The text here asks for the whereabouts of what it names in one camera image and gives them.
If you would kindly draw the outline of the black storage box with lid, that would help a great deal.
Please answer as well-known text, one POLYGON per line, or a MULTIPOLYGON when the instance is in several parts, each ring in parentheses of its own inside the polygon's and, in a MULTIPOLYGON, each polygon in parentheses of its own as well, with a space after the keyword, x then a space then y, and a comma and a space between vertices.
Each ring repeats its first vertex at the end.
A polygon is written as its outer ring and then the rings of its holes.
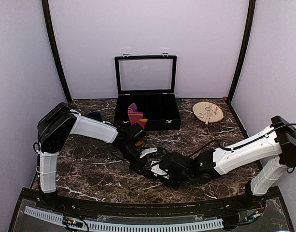
POLYGON ((181 128, 175 97, 176 55, 117 56, 114 58, 118 98, 114 122, 129 126, 128 107, 134 103, 147 119, 147 131, 181 128))

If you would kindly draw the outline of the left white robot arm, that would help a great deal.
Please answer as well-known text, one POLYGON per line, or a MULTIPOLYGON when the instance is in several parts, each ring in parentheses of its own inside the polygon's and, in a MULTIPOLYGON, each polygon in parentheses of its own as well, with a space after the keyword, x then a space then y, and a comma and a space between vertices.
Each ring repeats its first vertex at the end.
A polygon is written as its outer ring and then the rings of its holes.
POLYGON ((147 154, 136 148, 135 144, 146 135, 138 123, 123 128, 82 115, 61 102, 39 121, 37 129, 37 142, 33 144, 38 154, 36 171, 39 174, 40 191, 44 193, 42 202, 51 211, 61 207, 61 199, 54 194, 57 158, 67 138, 73 134, 113 144, 129 162, 130 168, 146 178, 169 178, 169 174, 159 168, 158 162, 148 164, 147 154))

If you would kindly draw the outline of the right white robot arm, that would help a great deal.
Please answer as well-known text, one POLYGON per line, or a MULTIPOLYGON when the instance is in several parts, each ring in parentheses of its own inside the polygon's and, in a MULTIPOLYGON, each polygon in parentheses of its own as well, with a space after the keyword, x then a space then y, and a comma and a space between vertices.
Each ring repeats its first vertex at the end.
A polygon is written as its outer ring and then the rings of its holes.
POLYGON ((151 164, 154 175, 164 183, 179 187, 182 182, 205 184, 228 172, 267 158, 260 173, 247 184, 247 193, 240 198, 240 206, 251 209, 268 189, 290 168, 296 167, 296 123, 280 116, 258 134, 228 147, 218 147, 199 154, 195 159, 177 152, 166 154, 161 161, 151 164))

